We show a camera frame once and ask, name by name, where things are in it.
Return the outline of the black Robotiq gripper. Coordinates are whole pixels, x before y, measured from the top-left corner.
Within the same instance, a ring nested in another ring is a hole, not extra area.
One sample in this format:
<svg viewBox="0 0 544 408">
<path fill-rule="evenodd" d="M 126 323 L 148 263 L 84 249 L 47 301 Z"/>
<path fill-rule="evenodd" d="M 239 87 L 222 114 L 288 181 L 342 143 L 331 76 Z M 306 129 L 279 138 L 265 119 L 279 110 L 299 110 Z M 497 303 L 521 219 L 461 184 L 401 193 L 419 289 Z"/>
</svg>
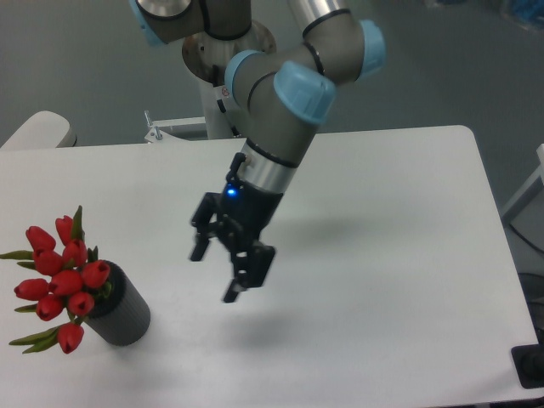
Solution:
<svg viewBox="0 0 544 408">
<path fill-rule="evenodd" d="M 261 190 L 246 182 L 227 184 L 221 193 L 207 192 L 190 224 L 195 228 L 191 262 L 200 262 L 210 240 L 218 238 L 230 251 L 233 278 L 224 303 L 234 303 L 239 294 L 264 284 L 275 257 L 275 248 L 260 241 L 283 193 Z"/>
</svg>

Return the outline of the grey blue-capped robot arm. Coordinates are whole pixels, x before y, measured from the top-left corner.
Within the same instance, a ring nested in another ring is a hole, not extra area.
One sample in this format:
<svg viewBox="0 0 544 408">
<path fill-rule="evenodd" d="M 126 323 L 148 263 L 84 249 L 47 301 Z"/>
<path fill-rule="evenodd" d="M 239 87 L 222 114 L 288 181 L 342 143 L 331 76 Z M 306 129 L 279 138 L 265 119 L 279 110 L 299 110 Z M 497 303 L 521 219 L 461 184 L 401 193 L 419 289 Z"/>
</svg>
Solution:
<svg viewBox="0 0 544 408">
<path fill-rule="evenodd" d="M 224 189 L 206 193 L 191 220 L 192 261 L 211 239 L 229 251 L 233 277 L 224 294 L 233 303 L 260 287 L 275 256 L 260 240 L 317 130 L 337 87 L 379 71 L 386 59 L 382 31 L 357 20 L 344 1 L 292 1 L 300 45 L 263 49 L 248 1 L 133 1 L 131 9 L 150 43 L 200 40 L 200 63 L 214 85 L 226 87 L 247 117 L 238 133 Z"/>
</svg>

